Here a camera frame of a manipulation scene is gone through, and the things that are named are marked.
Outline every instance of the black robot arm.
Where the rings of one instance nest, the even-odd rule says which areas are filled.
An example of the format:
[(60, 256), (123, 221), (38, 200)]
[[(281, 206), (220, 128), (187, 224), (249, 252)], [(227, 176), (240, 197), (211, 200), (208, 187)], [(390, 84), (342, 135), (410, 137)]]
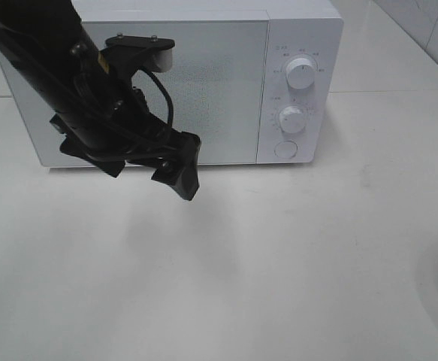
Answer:
[[(125, 162), (155, 168), (153, 180), (192, 200), (201, 140), (172, 128), (171, 97), (153, 74), (171, 66), (174, 41), (117, 35), (106, 45), (98, 50), (70, 0), (0, 0), (0, 51), (56, 112), (60, 150), (114, 177)], [(137, 71), (164, 95), (165, 122), (132, 86)]]

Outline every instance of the white microwave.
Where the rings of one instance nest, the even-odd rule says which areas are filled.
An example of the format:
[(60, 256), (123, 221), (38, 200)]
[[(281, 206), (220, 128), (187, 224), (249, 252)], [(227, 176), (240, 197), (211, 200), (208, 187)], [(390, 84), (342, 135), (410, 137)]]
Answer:
[[(158, 74), (177, 130), (202, 139), (199, 164), (310, 162), (319, 137), (343, 21), (328, 0), (76, 0), (98, 48), (118, 33), (175, 40), (173, 68)], [(54, 112), (0, 54), (41, 164), (89, 166), (59, 152)], [(166, 118), (155, 85), (134, 85)]]

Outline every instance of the table surface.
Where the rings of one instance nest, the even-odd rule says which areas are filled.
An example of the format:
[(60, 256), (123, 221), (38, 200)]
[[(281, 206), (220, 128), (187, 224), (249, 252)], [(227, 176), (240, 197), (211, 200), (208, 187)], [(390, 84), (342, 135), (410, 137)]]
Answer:
[[(438, 89), (438, 65), (370, 0), (332, 0), (345, 20), (332, 92)], [(0, 69), (0, 96), (10, 90)]]
[(438, 361), (438, 90), (332, 93), (310, 165), (39, 166), (0, 99), (0, 360)]

